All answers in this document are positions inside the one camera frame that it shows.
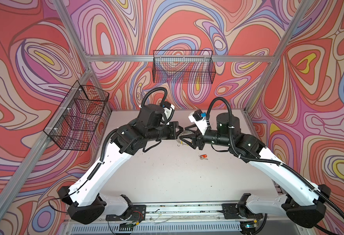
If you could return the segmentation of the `key with red tag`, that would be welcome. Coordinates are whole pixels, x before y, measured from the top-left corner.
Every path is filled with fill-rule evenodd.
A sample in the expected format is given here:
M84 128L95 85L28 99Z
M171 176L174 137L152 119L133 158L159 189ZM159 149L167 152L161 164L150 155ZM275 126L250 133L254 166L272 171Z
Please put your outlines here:
M208 160L208 156L206 154L199 156L200 160Z

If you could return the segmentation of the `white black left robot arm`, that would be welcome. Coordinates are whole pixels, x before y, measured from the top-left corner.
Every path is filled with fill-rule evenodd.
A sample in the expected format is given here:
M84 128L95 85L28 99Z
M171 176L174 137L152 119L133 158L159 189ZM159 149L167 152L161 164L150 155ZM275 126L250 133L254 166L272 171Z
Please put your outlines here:
M183 131L172 121L175 107L165 102L141 107L137 118L122 125L105 137L101 153L94 165L72 186L58 190L58 198L68 205L67 214L74 221L89 224L101 215L127 219L133 203L126 195L106 196L100 191L113 174L137 151L147 152L148 142L176 140Z

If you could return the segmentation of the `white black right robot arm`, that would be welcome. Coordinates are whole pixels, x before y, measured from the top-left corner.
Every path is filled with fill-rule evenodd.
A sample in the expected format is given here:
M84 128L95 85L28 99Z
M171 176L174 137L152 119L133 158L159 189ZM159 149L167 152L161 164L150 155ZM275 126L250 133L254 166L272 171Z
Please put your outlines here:
M239 118L221 113L216 118L217 129L210 129L206 122L206 114L197 110L190 113L189 120L197 130L180 139L193 149L202 150L205 145L230 147L230 136L234 139L235 150L228 149L233 155L261 170L282 189L285 194L269 197L245 193L236 204L234 212L241 218L250 215L267 213L286 215L291 221L305 228L317 225L325 216L326 206L321 196L330 195L330 189L325 185L311 184L301 176L287 169L287 165L258 138L241 133Z

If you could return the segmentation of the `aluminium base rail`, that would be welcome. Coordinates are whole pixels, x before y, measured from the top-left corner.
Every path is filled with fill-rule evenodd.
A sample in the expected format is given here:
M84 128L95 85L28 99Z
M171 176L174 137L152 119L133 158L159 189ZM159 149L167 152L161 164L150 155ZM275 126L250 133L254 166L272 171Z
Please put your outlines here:
M123 221L107 221L104 215L83 225L65 220L59 235L305 235L304 228L287 217L226 219L223 202L144 203L144 218L134 227L122 228Z

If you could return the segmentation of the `aluminium frame extrusion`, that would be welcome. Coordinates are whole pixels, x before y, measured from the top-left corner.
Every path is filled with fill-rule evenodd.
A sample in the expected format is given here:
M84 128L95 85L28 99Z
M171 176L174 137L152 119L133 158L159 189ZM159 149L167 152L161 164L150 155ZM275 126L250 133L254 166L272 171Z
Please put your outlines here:
M300 1L64 1L74 47L53 1L0 1L0 194L70 87L91 70L112 109L153 87L156 55L274 56Z

